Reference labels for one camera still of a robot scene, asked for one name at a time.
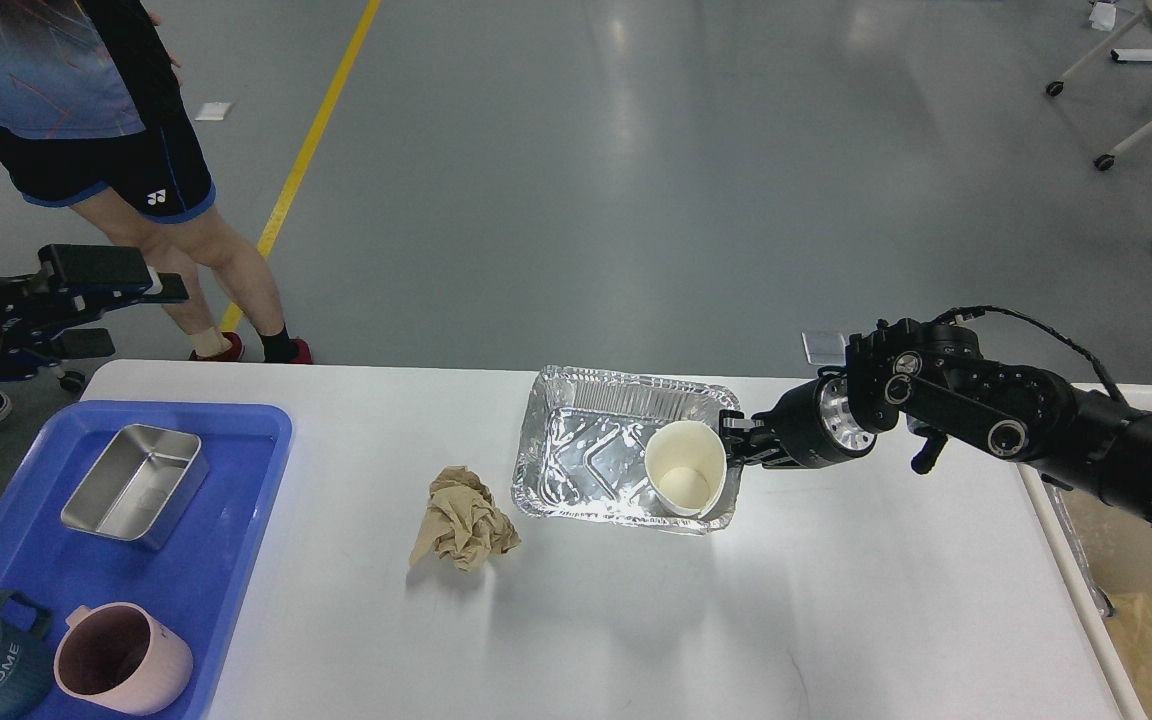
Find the person left hand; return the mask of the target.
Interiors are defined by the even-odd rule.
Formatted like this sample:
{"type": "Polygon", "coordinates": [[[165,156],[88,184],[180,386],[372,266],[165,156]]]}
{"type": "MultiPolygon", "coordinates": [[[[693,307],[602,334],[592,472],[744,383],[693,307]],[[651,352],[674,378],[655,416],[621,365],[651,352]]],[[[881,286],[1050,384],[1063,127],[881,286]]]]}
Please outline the person left hand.
{"type": "Polygon", "coordinates": [[[143,12],[143,14],[146,15],[147,23],[150,23],[151,26],[154,28],[157,41],[159,41],[159,45],[161,46],[162,50],[162,54],[166,58],[166,60],[168,60],[169,67],[172,68],[173,71],[177,71],[180,68],[182,68],[182,63],[180,63],[179,56],[175,55],[173,51],[169,50],[168,46],[166,46],[166,41],[162,40],[162,36],[160,32],[160,29],[164,23],[162,15],[160,13],[157,13],[156,10],[147,8],[147,6],[143,3],[141,3],[141,10],[143,12]]]}

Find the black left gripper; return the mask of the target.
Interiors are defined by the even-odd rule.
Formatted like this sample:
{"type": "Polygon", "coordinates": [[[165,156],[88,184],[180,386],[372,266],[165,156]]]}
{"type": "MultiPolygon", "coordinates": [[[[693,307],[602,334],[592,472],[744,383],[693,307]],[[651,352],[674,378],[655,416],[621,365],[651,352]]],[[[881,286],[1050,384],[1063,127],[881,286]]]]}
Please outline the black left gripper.
{"type": "Polygon", "coordinates": [[[159,272],[136,247],[97,247],[50,243],[37,251],[32,275],[0,275],[0,382],[26,381],[26,373],[58,366],[65,361],[109,357],[113,338],[104,328],[26,331],[3,340],[8,305],[58,305],[63,300],[90,304],[183,304],[189,297],[177,273],[159,272]]]}

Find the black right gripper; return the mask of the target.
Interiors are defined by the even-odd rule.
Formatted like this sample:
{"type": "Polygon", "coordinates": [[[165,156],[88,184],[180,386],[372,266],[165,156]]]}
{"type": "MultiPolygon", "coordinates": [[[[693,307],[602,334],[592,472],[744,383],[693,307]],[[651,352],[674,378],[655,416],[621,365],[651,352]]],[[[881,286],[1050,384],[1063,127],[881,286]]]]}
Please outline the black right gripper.
{"type": "Polygon", "coordinates": [[[785,393],[765,414],[723,409],[719,437],[774,435],[751,445],[726,439],[727,468],[820,469],[867,456],[876,434],[851,414],[846,378],[818,378],[785,393]]]}

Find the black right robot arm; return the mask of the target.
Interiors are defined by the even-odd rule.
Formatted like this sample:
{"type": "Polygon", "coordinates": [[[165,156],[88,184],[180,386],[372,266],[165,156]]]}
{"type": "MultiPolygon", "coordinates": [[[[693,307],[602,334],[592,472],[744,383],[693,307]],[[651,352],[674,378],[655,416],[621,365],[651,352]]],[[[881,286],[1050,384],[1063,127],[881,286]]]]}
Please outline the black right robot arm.
{"type": "Polygon", "coordinates": [[[929,473],[957,439],[1152,526],[1152,414],[1126,401],[1097,357],[1097,392],[1041,367],[987,359],[968,323],[988,313],[988,305],[952,306],[929,323],[878,320],[873,332],[851,334],[841,364],[823,366],[771,410],[719,415],[727,464],[828,468],[867,456],[876,437],[905,416],[924,439],[915,473],[929,473]]]}

